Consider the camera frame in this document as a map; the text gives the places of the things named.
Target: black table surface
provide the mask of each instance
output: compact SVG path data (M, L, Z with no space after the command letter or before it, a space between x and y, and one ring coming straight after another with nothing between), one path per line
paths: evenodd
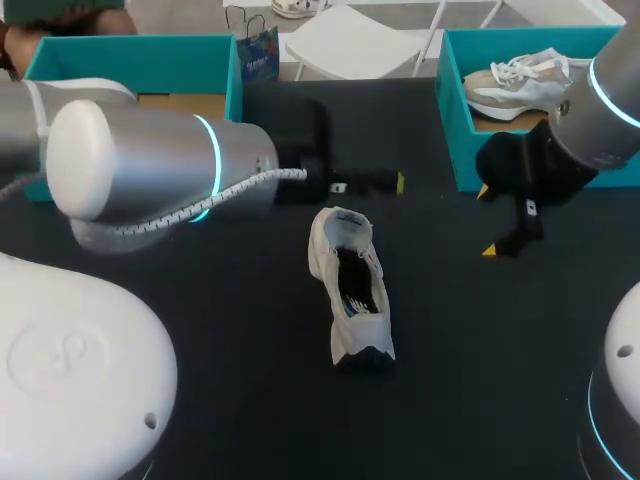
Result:
M178 398L151 479L583 478L588 375L640 279L640 190L584 192L520 259L483 258L511 204L457 193L431 80L245 90L246 121L266 121L274 95L315 99L337 165L404 172L402 197L329 202L374 224L397 362L378 375L332 366L329 302L307 269L318 206L98 257L51 205L12 200L3 252L121 285L171 335Z

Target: shoe insole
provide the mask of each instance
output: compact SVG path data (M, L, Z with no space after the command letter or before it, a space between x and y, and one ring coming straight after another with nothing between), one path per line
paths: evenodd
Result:
M338 248L338 289L349 317L359 313L380 313L372 294L371 271L357 252Z

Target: person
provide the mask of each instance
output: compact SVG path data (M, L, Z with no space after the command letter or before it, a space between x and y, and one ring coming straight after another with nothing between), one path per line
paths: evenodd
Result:
M125 0L93 0L91 7L69 0L57 3L61 1L68 5L59 8L62 14L52 16L46 13L56 3L51 0L0 0L5 15L0 22L0 68L22 78L40 40L47 36L137 34Z

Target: teal box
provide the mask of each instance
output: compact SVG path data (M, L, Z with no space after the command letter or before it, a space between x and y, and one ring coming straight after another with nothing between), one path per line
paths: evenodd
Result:
M449 30L445 33L436 78L436 97L458 190L476 192L482 182L476 172L476 154L493 132L476 131L462 88L462 79L491 62L549 47L568 57L592 58L613 38L619 27L509 28ZM511 133L525 134L524 130ZM597 187L640 186L640 155L627 167L598 175L589 185Z
M233 35L45 38L25 79L88 77L114 80L134 94L225 94L225 118L242 121L242 78ZM29 186L26 193L34 202L51 201L45 182Z

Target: white shoe in background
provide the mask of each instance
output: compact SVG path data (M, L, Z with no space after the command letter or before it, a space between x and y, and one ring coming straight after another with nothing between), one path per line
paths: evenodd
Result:
M389 299L367 218L340 207L318 213L309 238L309 270L329 293L334 365L372 347L395 360Z
M467 75L464 91L469 106L477 112L511 121L528 110L550 111L557 106L590 64L591 59L568 58L548 48Z
M271 0L271 8L284 18L313 17L320 7L320 0Z

